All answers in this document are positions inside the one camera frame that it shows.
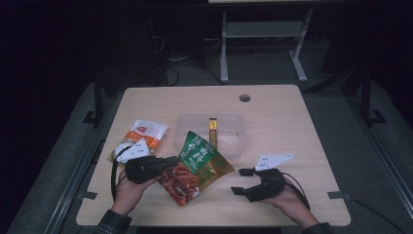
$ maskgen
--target clear plastic container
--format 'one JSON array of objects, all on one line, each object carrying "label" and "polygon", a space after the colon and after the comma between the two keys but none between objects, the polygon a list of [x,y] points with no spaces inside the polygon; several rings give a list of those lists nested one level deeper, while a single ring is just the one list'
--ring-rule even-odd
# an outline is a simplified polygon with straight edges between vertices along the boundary
[{"label": "clear plastic container", "polygon": [[246,143],[244,117],[235,113],[189,113],[179,115],[173,143],[180,152],[188,131],[209,141],[209,118],[217,120],[218,152],[226,159],[238,159]]}]

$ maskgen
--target right hand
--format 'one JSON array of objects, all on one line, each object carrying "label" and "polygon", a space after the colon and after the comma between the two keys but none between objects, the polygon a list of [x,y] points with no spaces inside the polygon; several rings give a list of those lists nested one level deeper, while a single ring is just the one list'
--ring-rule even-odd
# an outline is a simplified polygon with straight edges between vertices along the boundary
[{"label": "right hand", "polygon": [[319,223],[298,195],[287,185],[284,186],[284,190],[276,197],[267,198],[261,202],[271,204],[280,209],[291,220],[296,222],[302,230]]}]

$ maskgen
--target small snack pack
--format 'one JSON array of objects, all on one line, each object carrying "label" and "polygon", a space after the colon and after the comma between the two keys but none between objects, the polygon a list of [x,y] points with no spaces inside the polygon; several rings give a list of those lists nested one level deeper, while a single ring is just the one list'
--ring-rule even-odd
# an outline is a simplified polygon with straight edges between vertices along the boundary
[{"label": "small snack pack", "polygon": [[134,145],[142,138],[145,139],[149,152],[152,154],[167,128],[168,126],[156,122],[136,120],[122,141],[110,154],[109,161],[112,162],[123,149]]},{"label": "small snack pack", "polygon": [[191,131],[187,134],[179,160],[178,166],[163,172],[159,182],[181,207],[220,177],[234,171],[207,140]]}]

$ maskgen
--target black cable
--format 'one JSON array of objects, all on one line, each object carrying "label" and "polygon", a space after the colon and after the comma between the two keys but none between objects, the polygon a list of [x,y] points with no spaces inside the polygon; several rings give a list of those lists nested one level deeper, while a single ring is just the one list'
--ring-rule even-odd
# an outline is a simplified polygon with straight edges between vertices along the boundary
[{"label": "black cable", "polygon": [[122,182],[122,180],[124,180],[127,176],[124,175],[121,179],[119,179],[118,184],[116,184],[116,189],[118,189],[119,184]]},{"label": "black cable", "polygon": [[372,208],[368,207],[367,205],[365,205],[364,203],[362,203],[359,199],[357,199],[357,198],[352,198],[352,200],[355,201],[357,204],[361,205],[362,207],[366,208],[367,210],[371,211],[372,213],[374,213],[374,214],[377,215],[378,217],[382,218],[382,219],[385,220],[386,222],[388,222],[392,227],[394,227],[395,229],[397,229],[400,233],[407,234],[407,233],[404,232],[400,227],[398,227],[395,223],[393,223],[392,221],[390,221],[388,218],[384,217],[382,214],[379,214],[378,212],[376,212],[376,211],[373,210]]},{"label": "black cable", "polygon": [[282,173],[282,174],[283,174],[283,175],[286,175],[286,176],[289,176],[290,178],[292,178],[292,179],[297,183],[298,187],[300,187],[300,190],[301,190],[301,192],[303,193],[303,196],[304,196],[305,198],[307,198],[306,193],[304,192],[303,187],[301,187],[301,184],[297,181],[297,179],[295,179],[295,177],[293,177],[292,175],[287,174],[287,173]]}]

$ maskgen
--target wooden table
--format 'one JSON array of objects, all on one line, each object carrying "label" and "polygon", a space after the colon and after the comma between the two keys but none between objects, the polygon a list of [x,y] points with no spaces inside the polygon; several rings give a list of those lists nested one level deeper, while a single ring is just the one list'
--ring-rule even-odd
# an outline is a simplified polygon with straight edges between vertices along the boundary
[{"label": "wooden table", "polygon": [[[250,101],[240,101],[240,95],[249,95]],[[250,187],[259,183],[257,176],[241,177],[237,170],[254,167],[260,153],[293,154],[294,158],[279,169],[301,183],[319,221],[339,226],[350,223],[344,201],[330,200],[327,195],[327,192],[339,189],[304,100],[298,88],[292,85],[126,90],[88,188],[97,195],[94,200],[84,199],[77,222],[80,225],[97,225],[111,207],[112,164],[107,156],[136,119],[169,126],[155,152],[159,157],[168,157],[178,154],[173,145],[176,118],[191,112],[233,112],[244,116],[247,143],[243,156],[229,161],[236,171],[220,178],[185,207],[178,207],[160,184],[149,187],[130,214],[131,225],[295,225],[272,206],[249,203],[246,197],[236,196],[230,189],[230,186]]]}]

